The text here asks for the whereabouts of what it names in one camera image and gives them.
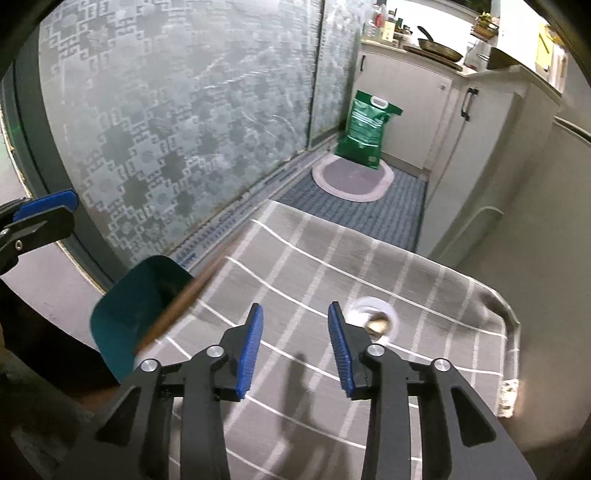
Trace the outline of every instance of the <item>frosted glass door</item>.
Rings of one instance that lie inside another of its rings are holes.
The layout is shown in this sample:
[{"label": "frosted glass door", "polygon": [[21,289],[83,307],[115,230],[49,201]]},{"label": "frosted glass door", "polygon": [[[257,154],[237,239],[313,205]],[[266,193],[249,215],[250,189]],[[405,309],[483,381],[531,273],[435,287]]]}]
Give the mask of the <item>frosted glass door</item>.
[{"label": "frosted glass door", "polygon": [[51,132],[126,265],[306,147],[319,24],[319,0],[67,0],[42,22]]}]

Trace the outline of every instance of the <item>cabinet door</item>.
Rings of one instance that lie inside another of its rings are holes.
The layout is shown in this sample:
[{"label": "cabinet door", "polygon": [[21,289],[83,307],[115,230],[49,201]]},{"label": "cabinet door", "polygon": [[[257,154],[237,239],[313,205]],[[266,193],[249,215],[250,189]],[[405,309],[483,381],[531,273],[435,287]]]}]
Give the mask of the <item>cabinet door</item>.
[{"label": "cabinet door", "polygon": [[441,147],[439,152],[437,153],[437,158],[435,163],[433,164],[433,169],[429,175],[429,183],[427,185],[427,195],[425,196],[425,207],[429,206],[431,203],[431,198],[439,185],[439,181],[441,180],[441,176],[446,171],[447,165],[449,160],[456,148],[456,144],[459,141],[460,134],[464,126],[466,125],[466,121],[464,117],[461,116],[462,113],[462,105],[463,102],[466,100],[467,97],[467,90],[468,86],[465,86],[462,91],[460,92],[458,101],[454,106],[453,115],[448,123],[447,132],[445,134],[445,138],[441,143]]},{"label": "cabinet door", "polygon": [[380,78],[383,75],[384,62],[388,59],[375,53],[360,52],[357,62],[355,84],[353,85],[352,99],[355,98],[357,90],[371,95],[380,96]]},{"label": "cabinet door", "polygon": [[441,175],[433,198],[423,217],[417,253],[429,256],[443,235],[458,218],[460,210],[474,192],[476,183],[493,156],[507,124],[511,110],[517,104],[516,93],[502,93],[480,88],[470,108],[470,121],[462,133],[448,165]]},{"label": "cabinet door", "polygon": [[418,168],[425,164],[452,80],[412,63],[362,53],[354,92],[361,90],[400,107],[386,124],[382,151]]}]

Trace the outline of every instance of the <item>gray towel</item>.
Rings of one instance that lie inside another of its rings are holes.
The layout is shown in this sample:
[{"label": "gray towel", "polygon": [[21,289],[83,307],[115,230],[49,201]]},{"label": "gray towel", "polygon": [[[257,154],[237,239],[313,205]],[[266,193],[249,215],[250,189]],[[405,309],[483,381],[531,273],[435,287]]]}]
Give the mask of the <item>gray towel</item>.
[{"label": "gray towel", "polygon": [[[253,302],[265,327],[252,388],[224,403],[233,480],[361,477],[369,402],[340,389],[326,312],[360,297],[389,302],[400,325],[384,344],[403,359],[448,357],[486,404],[517,379],[519,323],[487,286],[411,252],[269,201],[200,300],[143,358],[184,361],[243,323]],[[413,478],[421,476],[410,399]],[[511,410],[512,404],[505,405]],[[174,422],[178,428],[180,408]],[[178,478],[178,439],[171,448]]]}]

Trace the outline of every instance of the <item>countertop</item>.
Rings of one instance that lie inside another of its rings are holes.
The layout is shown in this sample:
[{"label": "countertop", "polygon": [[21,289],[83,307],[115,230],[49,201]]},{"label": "countertop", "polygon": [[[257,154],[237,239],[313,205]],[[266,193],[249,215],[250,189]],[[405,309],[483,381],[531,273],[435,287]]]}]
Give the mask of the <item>countertop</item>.
[{"label": "countertop", "polygon": [[414,53],[407,52],[401,48],[383,45],[379,42],[366,39],[362,39],[361,43],[364,51],[385,54],[388,57],[398,58],[404,61],[412,61],[414,64],[429,68],[430,70],[434,70],[452,78],[454,83],[463,83],[462,79],[494,82],[522,80],[536,85],[536,87],[546,93],[546,95],[552,98],[555,102],[560,103],[561,101],[561,94],[558,90],[523,65],[513,65],[500,70],[485,70],[484,72],[477,72],[476,70],[462,66],[462,71],[458,72],[443,63],[415,55]]}]

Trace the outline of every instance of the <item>wooden handle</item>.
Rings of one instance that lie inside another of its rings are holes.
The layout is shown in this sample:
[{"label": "wooden handle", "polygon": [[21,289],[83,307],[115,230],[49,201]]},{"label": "wooden handle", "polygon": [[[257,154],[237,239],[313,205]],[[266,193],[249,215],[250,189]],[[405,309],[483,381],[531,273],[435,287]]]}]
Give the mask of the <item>wooden handle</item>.
[{"label": "wooden handle", "polygon": [[229,248],[223,254],[212,261],[201,275],[192,279],[174,300],[164,309],[158,319],[154,322],[148,333],[142,338],[139,345],[135,348],[134,354],[138,354],[157,338],[161,337],[172,327],[174,322],[185,314],[187,309],[195,303],[203,287],[207,284],[212,275],[216,272],[220,263],[224,259]]}]

